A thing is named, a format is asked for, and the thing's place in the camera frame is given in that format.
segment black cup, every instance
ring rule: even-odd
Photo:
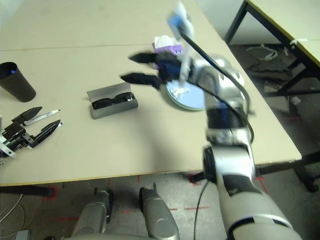
[[[0,86],[23,103],[31,101],[36,96],[36,91],[14,62],[0,64]]]

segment white marker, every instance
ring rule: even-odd
[[[38,122],[38,121],[40,121],[40,120],[42,120],[42,119],[45,119],[45,118],[47,118],[47,117],[50,117],[50,116],[58,113],[59,111],[60,111],[60,109],[59,109],[59,110],[53,110],[53,111],[47,112],[47,113],[45,113],[45,114],[43,114],[43,115],[41,115],[41,116],[35,116],[35,117],[31,118],[29,121],[24,121],[23,125],[28,126],[28,125],[33,124],[33,123],[35,123],[35,122]]]

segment sunglasses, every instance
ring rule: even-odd
[[[115,104],[120,104],[124,102],[129,102],[136,99],[132,92],[121,93],[114,98],[102,98],[92,103],[93,109],[101,109]]]

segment purple package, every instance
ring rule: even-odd
[[[178,56],[184,52],[184,49],[181,44],[155,48],[155,43],[152,43],[152,46],[156,54],[159,54],[162,52],[171,52],[173,55]]]

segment black cable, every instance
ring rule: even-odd
[[[195,217],[194,217],[194,228],[193,228],[193,240],[196,240],[196,233],[197,233],[197,217],[198,217],[198,210],[199,210],[199,205],[200,205],[200,201],[201,201],[201,197],[202,194],[204,193],[206,187],[208,186],[209,181],[206,181],[205,185],[203,186],[200,196],[199,196],[199,200],[198,200],[198,204],[196,205],[196,210],[195,210]]]
[[[239,111],[235,110],[229,103],[226,102],[226,100],[223,100],[221,97],[217,96],[216,94],[214,94],[213,92],[210,92],[208,90],[206,90],[205,88],[203,88],[202,86],[200,86],[197,83],[194,82],[190,82],[188,81],[188,83],[197,86],[198,88],[202,89],[204,92],[206,92],[207,94],[210,94],[211,96],[215,97],[216,99],[218,99],[220,102],[224,103],[235,115],[237,115],[248,127],[250,134],[251,134],[251,139],[250,142],[252,143],[254,141],[255,138],[255,132],[254,129],[252,128],[250,122],[248,121],[248,118],[246,116],[244,116],[243,114],[241,114]]]
[[[239,90],[242,92],[245,100],[246,100],[246,116],[250,113],[250,96],[246,89],[227,71],[221,68],[205,51],[201,49],[191,38],[189,38],[183,29],[180,29],[181,37],[198,53],[203,57],[211,66],[217,69],[220,73],[225,75]]]

